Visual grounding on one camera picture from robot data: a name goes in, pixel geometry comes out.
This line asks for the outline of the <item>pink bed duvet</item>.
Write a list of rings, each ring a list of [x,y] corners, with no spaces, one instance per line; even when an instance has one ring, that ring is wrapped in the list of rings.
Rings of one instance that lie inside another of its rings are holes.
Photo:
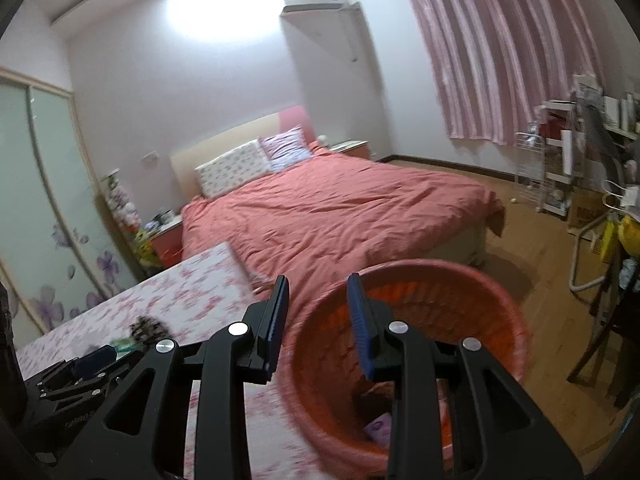
[[[231,245],[248,270],[283,274],[290,316],[376,264],[425,257],[471,226],[501,235],[506,208],[471,178],[334,153],[311,158],[181,211],[183,258]]]

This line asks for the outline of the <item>sliding wardrobe with flowers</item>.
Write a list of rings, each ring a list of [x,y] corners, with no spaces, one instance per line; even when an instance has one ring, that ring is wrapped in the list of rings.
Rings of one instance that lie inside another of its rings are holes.
[[[108,214],[69,93],[1,74],[1,273],[47,333],[140,273]]]

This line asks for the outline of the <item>striped pink pillow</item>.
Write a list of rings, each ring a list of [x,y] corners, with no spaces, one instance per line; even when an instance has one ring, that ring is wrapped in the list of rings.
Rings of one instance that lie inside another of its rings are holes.
[[[258,141],[272,172],[287,170],[312,156],[301,125],[274,136],[263,136]]]

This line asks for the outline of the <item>left red nightstand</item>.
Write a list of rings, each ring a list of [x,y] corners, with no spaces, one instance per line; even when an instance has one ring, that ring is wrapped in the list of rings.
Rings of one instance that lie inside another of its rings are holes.
[[[182,260],[182,218],[175,216],[162,224],[150,238],[151,245],[164,269],[180,263]]]

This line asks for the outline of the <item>right bedside nightstand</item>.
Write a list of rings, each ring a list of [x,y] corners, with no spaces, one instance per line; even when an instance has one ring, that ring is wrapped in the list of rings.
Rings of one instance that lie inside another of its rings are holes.
[[[365,140],[349,140],[333,144],[329,147],[329,150],[333,153],[342,154],[345,156],[356,157],[365,160],[370,159],[369,144]]]

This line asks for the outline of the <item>cream pink headboard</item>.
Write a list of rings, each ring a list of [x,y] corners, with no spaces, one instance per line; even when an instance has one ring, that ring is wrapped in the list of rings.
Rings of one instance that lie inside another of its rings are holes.
[[[316,140],[316,134],[306,110],[301,105],[297,105],[251,122],[246,122],[222,133],[217,133],[190,146],[190,148],[171,155],[171,167],[174,170],[183,198],[190,202],[192,198],[201,192],[195,173],[197,166],[205,164],[242,144],[257,140],[263,136],[274,136],[296,126],[303,128],[307,143]]]

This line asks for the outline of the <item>floral white pillow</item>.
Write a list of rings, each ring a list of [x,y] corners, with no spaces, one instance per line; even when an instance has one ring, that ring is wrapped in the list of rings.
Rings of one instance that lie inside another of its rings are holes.
[[[217,198],[270,174],[270,161],[258,140],[244,143],[195,168],[202,195]]]

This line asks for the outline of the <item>trash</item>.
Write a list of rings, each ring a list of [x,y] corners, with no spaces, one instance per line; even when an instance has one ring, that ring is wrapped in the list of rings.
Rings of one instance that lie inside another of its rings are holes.
[[[370,424],[364,427],[367,436],[381,448],[390,447],[392,438],[393,417],[390,412],[385,412],[373,419]]]

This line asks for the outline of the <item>brown paper bag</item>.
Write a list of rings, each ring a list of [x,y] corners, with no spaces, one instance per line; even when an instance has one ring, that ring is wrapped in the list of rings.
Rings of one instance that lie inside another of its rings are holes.
[[[569,228],[582,228],[605,213],[603,194],[586,188],[578,188],[573,195],[567,216]]]

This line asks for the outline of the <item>white storage cart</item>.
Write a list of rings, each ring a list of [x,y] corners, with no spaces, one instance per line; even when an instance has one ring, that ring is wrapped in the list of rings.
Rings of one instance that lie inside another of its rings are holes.
[[[539,109],[542,137],[541,209],[565,219],[574,187],[584,175],[582,118],[572,101],[547,100]]]

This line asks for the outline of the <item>hanging plush toys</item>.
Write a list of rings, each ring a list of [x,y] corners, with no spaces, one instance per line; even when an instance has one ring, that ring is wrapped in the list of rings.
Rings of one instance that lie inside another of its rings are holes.
[[[149,233],[144,228],[138,208],[119,180],[118,173],[119,170],[115,169],[101,180],[107,208],[142,270],[146,274],[152,274],[160,269],[162,264],[151,245]]]

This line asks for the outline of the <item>black floral cloth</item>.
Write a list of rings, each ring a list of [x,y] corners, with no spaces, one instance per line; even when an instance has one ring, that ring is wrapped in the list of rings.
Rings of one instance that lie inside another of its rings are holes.
[[[145,349],[154,347],[161,340],[172,338],[167,326],[150,316],[139,316],[130,325],[130,336],[138,347]]]

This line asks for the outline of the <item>pink striped curtain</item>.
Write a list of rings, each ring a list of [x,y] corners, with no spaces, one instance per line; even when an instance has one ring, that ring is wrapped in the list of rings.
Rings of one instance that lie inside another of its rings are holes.
[[[603,77],[579,0],[409,0],[454,140],[510,145],[536,106]]]

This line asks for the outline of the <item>dark wooden chair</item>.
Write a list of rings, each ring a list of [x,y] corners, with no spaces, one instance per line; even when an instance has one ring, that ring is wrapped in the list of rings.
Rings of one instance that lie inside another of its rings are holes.
[[[617,244],[611,262],[598,285],[589,313],[593,316],[590,341],[568,373],[566,380],[578,383],[582,370],[605,354],[612,334],[622,338],[608,396],[614,396],[614,408],[621,410],[639,390],[639,260],[631,258]]]

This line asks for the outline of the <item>floral tablecloth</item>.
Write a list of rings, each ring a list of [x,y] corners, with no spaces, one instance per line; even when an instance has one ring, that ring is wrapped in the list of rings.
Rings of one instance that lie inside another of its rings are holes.
[[[30,377],[62,359],[82,356],[129,335],[140,316],[167,326],[178,344],[206,340],[239,321],[254,304],[254,284],[227,242],[183,261],[121,292],[17,350],[17,362]],[[324,479],[316,453],[288,420],[272,380],[245,387],[250,466],[254,479]]]

